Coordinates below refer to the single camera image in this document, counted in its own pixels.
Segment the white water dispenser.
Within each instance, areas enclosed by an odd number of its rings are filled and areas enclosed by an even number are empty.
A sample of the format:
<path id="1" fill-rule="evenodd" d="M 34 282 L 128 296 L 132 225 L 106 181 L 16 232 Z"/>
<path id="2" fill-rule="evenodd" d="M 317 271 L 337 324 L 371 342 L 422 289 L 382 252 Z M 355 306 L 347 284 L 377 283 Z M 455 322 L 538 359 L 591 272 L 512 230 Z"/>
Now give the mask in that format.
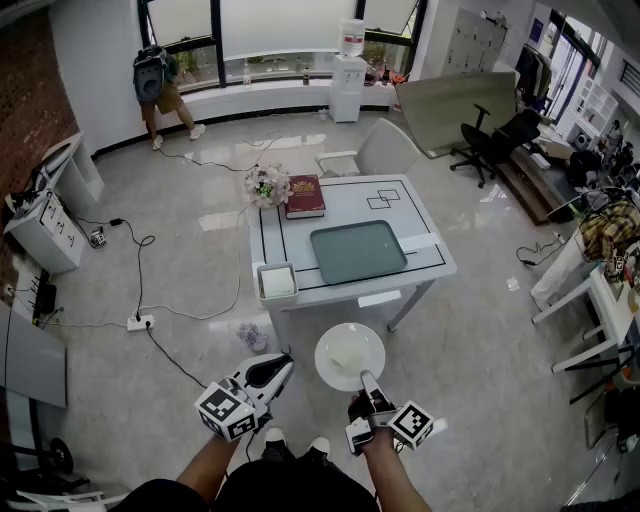
<path id="1" fill-rule="evenodd" d="M 357 122 L 366 75 L 366 62 L 360 57 L 337 54 L 329 89 L 329 115 L 336 123 Z"/>

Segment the white side desk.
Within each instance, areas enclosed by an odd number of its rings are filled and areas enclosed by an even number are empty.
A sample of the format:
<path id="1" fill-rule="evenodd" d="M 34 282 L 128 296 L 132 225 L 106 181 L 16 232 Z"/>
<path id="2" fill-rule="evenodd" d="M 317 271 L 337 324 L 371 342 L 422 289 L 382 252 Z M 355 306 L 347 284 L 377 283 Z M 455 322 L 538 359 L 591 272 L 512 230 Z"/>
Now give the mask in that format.
<path id="1" fill-rule="evenodd" d="M 51 188 L 73 211 L 84 211 L 100 199 L 104 182 L 82 131 L 50 147 L 41 162 L 47 165 Z"/>

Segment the black window frame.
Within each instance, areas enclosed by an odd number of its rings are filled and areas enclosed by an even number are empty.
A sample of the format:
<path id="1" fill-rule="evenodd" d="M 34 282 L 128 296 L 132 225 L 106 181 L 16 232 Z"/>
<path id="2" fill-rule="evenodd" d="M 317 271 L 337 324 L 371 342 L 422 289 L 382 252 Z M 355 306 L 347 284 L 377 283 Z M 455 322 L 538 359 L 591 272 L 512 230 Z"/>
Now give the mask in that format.
<path id="1" fill-rule="evenodd" d="M 362 58 L 405 81 L 429 0 L 133 0 L 141 42 L 162 46 L 184 93 L 257 82 L 328 79 L 339 22 L 365 23 Z"/>

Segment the person's right forearm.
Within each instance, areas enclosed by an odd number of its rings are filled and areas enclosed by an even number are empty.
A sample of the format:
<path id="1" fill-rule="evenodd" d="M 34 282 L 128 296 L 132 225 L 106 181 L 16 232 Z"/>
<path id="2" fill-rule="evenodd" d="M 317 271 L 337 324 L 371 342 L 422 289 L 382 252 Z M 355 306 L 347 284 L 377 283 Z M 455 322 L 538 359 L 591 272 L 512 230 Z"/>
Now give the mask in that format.
<path id="1" fill-rule="evenodd" d="M 386 429 L 376 431 L 363 454 L 382 512 L 432 512 L 411 483 Z"/>

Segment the person's black clothing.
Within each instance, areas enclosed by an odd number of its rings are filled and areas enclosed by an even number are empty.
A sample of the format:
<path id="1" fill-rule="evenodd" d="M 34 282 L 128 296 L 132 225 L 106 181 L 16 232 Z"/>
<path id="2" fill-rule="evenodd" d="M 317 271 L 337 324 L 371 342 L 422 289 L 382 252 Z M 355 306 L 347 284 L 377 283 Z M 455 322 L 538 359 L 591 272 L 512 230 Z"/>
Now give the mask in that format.
<path id="1" fill-rule="evenodd" d="M 209 504 L 177 481 L 155 479 L 111 512 L 379 512 L 373 495 L 335 464 L 304 455 L 264 458 L 233 471 Z"/>

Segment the clear water jug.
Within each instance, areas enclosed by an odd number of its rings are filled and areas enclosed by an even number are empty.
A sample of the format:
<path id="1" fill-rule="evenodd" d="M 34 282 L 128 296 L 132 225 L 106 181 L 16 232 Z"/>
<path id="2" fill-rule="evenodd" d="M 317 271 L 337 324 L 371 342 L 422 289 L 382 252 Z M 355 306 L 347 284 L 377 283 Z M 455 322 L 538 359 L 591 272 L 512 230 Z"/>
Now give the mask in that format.
<path id="1" fill-rule="evenodd" d="M 338 53 L 347 57 L 359 57 L 364 51 L 365 32 L 362 19 L 342 18 L 339 21 Z"/>

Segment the white drawer cabinet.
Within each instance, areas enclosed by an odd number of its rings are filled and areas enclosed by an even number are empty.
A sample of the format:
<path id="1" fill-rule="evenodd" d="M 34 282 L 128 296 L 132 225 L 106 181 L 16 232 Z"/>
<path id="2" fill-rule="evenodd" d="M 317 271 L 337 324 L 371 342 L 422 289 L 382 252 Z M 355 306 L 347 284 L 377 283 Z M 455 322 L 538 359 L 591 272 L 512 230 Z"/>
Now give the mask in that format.
<path id="1" fill-rule="evenodd" d="M 77 269 L 86 246 L 85 236 L 55 193 L 48 193 L 27 215 L 10 220 L 4 234 L 11 235 L 50 274 Z"/>

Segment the dark green tray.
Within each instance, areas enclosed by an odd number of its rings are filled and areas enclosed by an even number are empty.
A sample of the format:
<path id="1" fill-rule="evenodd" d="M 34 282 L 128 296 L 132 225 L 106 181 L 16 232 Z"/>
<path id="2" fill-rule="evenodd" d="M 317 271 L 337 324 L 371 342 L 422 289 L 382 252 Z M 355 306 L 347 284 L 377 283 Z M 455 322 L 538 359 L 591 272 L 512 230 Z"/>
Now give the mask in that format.
<path id="1" fill-rule="evenodd" d="M 327 285 L 394 274 L 408 264 L 397 237 L 384 220 L 315 230 L 310 241 Z"/>

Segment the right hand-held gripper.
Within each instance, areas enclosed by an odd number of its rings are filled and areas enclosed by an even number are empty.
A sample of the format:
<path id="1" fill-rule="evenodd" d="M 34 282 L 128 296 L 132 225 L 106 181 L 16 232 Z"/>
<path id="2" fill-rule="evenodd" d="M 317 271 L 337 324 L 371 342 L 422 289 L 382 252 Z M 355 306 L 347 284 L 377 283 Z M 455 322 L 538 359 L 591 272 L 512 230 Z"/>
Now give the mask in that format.
<path id="1" fill-rule="evenodd" d="M 373 440 L 374 433 L 388 429 L 397 451 L 416 450 L 429 436 L 448 428 L 445 418 L 434 419 L 415 402 L 408 401 L 398 408 L 382 392 L 373 373 L 360 373 L 363 390 L 348 407 L 350 423 L 345 428 L 347 443 L 353 455 L 360 455 L 362 447 Z"/>

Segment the white shelf unit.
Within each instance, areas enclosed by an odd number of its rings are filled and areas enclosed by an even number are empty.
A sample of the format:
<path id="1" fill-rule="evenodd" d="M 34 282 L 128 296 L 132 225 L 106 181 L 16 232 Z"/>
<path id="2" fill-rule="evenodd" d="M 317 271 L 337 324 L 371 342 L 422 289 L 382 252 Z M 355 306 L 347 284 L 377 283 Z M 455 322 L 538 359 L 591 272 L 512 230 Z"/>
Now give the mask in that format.
<path id="1" fill-rule="evenodd" d="M 617 106 L 618 102 L 599 83 L 584 75 L 556 131 L 578 150 L 593 149 L 610 127 Z"/>

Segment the white paper label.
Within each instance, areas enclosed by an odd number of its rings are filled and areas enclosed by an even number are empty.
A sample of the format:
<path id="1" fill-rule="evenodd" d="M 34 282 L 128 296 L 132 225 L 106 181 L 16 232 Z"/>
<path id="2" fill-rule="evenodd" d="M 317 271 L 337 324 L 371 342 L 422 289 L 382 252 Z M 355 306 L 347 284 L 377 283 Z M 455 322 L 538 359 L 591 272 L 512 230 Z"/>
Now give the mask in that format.
<path id="1" fill-rule="evenodd" d="M 441 243 L 440 237 L 436 233 L 427 233 L 401 238 L 398 240 L 401 249 L 405 253 L 418 251 L 424 248 L 437 246 Z"/>

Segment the grey leaning board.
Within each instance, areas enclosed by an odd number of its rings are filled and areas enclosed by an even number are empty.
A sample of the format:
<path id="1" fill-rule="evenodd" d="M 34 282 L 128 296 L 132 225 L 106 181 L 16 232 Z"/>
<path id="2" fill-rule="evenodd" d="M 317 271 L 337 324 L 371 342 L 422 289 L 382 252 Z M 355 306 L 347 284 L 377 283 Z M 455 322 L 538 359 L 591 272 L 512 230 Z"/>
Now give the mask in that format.
<path id="1" fill-rule="evenodd" d="M 417 146 L 435 159 L 467 146 L 461 126 L 474 126 L 481 108 L 488 111 L 485 133 L 509 121 L 516 113 L 516 81 L 513 71 L 450 75 L 399 84 L 396 95 Z"/>

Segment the white napkin box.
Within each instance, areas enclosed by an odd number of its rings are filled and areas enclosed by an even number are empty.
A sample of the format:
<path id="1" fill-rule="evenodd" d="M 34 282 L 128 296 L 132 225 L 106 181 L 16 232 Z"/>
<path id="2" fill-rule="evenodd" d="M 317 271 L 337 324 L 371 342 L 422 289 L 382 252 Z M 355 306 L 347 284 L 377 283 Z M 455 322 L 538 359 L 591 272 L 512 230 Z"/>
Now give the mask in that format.
<path id="1" fill-rule="evenodd" d="M 258 298 L 262 302 L 291 300 L 298 294 L 296 273 L 292 263 L 261 263 L 255 268 Z"/>

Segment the person's left forearm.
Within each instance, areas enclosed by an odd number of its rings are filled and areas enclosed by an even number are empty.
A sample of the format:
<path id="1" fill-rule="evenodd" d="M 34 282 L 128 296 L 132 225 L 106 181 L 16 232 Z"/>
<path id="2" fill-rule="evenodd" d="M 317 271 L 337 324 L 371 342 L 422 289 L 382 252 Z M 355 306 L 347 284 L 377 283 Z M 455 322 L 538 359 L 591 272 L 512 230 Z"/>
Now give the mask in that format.
<path id="1" fill-rule="evenodd" d="M 177 482 L 195 491 L 208 506 L 211 506 L 238 445 L 238 440 L 227 442 L 213 436 L 181 472 Z"/>

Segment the black router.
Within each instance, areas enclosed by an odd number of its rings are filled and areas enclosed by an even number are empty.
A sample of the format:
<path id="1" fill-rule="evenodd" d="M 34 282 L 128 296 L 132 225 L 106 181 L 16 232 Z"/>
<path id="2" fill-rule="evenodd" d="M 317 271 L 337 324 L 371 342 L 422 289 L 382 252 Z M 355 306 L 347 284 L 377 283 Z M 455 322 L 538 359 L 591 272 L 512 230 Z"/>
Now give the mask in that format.
<path id="1" fill-rule="evenodd" d="M 47 315 L 54 312 L 57 287 L 53 284 L 48 271 L 42 270 L 38 277 L 32 279 L 30 290 L 35 293 L 35 298 L 30 300 L 34 317 L 39 318 L 41 314 Z"/>

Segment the dark red book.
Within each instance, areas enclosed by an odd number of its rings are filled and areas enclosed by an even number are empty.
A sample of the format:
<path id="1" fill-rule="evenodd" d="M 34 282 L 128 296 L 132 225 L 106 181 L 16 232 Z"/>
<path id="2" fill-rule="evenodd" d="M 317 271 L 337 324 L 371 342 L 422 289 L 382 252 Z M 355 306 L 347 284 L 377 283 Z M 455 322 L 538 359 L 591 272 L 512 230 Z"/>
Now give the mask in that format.
<path id="1" fill-rule="evenodd" d="M 289 181 L 291 195 L 285 204 L 287 219 L 323 217 L 326 206 L 319 178 L 316 175 L 292 176 Z"/>

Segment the grey flat panel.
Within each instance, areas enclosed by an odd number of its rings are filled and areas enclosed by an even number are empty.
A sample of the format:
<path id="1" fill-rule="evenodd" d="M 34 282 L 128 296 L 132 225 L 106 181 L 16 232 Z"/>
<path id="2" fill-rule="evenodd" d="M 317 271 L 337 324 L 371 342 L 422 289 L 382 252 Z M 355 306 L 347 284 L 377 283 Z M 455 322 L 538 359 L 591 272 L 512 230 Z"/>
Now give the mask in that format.
<path id="1" fill-rule="evenodd" d="M 67 351 L 63 342 L 0 301 L 0 387 L 67 407 Z"/>

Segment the white folding table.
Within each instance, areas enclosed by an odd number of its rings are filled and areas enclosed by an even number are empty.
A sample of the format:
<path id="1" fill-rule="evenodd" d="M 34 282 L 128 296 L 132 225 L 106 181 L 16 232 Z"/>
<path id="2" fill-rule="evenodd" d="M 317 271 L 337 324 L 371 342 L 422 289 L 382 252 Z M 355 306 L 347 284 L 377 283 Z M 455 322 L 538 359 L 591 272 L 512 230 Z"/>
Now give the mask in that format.
<path id="1" fill-rule="evenodd" d="M 605 277 L 603 263 L 597 264 L 581 284 L 557 302 L 553 304 L 548 302 L 548 299 L 559 290 L 567 277 L 580 265 L 583 260 L 583 250 L 582 235 L 576 229 L 566 239 L 558 257 L 530 291 L 534 303 L 540 309 L 540 313 L 532 318 L 532 323 L 541 322 L 573 300 L 587 295 L 595 308 L 599 325 L 585 333 L 583 339 L 587 340 L 602 333 L 605 340 L 574 357 L 556 363 L 551 368 L 553 373 L 577 370 L 580 364 L 594 362 L 595 357 L 603 352 L 613 348 L 621 348 L 636 316 L 632 312 L 627 298 L 633 289 L 628 284 L 624 284 L 619 292 L 614 291 Z"/>

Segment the white round plate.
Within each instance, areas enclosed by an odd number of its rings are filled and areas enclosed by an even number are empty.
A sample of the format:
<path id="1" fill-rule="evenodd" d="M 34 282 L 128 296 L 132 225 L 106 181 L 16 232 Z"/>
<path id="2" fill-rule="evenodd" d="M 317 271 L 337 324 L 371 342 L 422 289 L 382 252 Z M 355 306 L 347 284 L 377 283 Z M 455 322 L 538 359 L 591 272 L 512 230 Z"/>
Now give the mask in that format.
<path id="1" fill-rule="evenodd" d="M 318 341 L 314 360 L 315 367 L 323 381 L 342 392 L 362 389 L 359 376 L 346 376 L 336 371 L 329 362 L 327 349 L 336 345 L 361 348 L 367 353 L 367 369 L 378 379 L 386 362 L 385 348 L 381 338 L 369 327 L 359 323 L 342 323 L 326 331 Z"/>

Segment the white chair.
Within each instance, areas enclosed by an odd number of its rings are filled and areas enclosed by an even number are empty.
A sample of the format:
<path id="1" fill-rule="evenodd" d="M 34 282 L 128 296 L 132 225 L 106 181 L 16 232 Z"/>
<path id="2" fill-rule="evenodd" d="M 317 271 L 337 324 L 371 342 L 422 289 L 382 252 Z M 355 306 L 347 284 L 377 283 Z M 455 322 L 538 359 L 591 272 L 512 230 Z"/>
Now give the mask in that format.
<path id="1" fill-rule="evenodd" d="M 360 175 L 406 174 L 419 160 L 421 152 L 410 137 L 395 124 L 380 118 L 356 151 L 320 153 L 315 162 L 323 175 L 337 171 L 329 169 L 330 161 L 351 159 Z"/>

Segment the black office chair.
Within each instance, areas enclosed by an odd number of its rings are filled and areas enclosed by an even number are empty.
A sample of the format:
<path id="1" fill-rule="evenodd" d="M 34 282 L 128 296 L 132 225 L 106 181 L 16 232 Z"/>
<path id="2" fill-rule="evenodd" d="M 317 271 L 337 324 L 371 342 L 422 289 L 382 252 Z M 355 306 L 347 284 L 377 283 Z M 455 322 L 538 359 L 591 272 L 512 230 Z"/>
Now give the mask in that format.
<path id="1" fill-rule="evenodd" d="M 508 162 L 516 148 L 540 136 L 538 125 L 541 115 L 526 108 L 489 135 L 481 130 L 481 125 L 490 112 L 477 103 L 474 107 L 479 111 L 475 125 L 462 123 L 460 126 L 461 135 L 468 143 L 467 151 L 455 147 L 450 151 L 451 156 L 462 155 L 465 159 L 450 165 L 449 169 L 455 171 L 459 167 L 474 167 L 479 177 L 478 187 L 483 188 L 486 184 L 484 171 L 489 173 L 490 179 L 494 179 L 498 166 Z"/>

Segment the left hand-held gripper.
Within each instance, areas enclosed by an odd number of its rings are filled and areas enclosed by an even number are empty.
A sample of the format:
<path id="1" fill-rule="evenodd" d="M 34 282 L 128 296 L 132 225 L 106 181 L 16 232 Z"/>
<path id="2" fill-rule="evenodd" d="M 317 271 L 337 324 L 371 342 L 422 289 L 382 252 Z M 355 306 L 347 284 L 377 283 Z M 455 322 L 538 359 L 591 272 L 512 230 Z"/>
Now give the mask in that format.
<path id="1" fill-rule="evenodd" d="M 269 403 L 279 396 L 294 368 L 293 358 L 268 353 L 244 360 L 233 375 L 212 383 L 194 406 L 200 419 L 226 442 L 257 432 L 271 419 Z"/>

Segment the white lockers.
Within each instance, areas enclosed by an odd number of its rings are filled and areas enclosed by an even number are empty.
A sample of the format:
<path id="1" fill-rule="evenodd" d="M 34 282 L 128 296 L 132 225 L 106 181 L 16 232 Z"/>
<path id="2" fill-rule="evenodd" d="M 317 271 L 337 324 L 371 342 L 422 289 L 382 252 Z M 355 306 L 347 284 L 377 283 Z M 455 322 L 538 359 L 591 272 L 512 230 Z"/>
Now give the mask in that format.
<path id="1" fill-rule="evenodd" d="M 507 29 L 474 12 L 459 9 L 454 22 L 442 76 L 492 72 Z"/>

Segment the clothes rack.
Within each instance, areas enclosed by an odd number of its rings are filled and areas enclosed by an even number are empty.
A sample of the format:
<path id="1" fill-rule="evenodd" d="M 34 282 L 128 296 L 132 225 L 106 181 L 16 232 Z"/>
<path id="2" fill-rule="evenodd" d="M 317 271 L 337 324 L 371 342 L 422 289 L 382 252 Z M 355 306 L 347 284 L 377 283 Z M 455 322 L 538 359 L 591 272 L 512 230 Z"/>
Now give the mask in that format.
<path id="1" fill-rule="evenodd" d="M 529 45 L 524 45 L 516 71 L 519 79 L 516 89 L 521 93 L 524 104 L 541 112 L 544 108 L 552 79 L 551 60 Z"/>

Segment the pink flowers in white pot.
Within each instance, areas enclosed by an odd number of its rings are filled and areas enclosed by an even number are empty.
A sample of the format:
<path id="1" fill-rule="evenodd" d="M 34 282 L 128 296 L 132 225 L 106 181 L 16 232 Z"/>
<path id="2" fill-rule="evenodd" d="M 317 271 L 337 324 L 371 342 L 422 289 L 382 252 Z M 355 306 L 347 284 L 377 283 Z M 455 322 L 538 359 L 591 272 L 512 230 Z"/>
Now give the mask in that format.
<path id="1" fill-rule="evenodd" d="M 249 203 L 265 209 L 286 204 L 293 195 L 289 173 L 281 164 L 256 165 L 244 174 Z"/>

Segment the wooden platform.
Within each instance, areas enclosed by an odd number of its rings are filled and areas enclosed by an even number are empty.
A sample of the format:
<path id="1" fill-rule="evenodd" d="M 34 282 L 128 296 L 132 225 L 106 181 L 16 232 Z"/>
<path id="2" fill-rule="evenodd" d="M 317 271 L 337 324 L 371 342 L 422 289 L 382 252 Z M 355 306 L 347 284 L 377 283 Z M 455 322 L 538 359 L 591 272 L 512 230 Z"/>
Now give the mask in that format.
<path id="1" fill-rule="evenodd" d="M 560 167 L 541 169 L 533 155 L 518 147 L 498 166 L 498 176 L 534 225 L 564 224 L 574 219 L 575 209 L 569 202 L 577 194 Z"/>

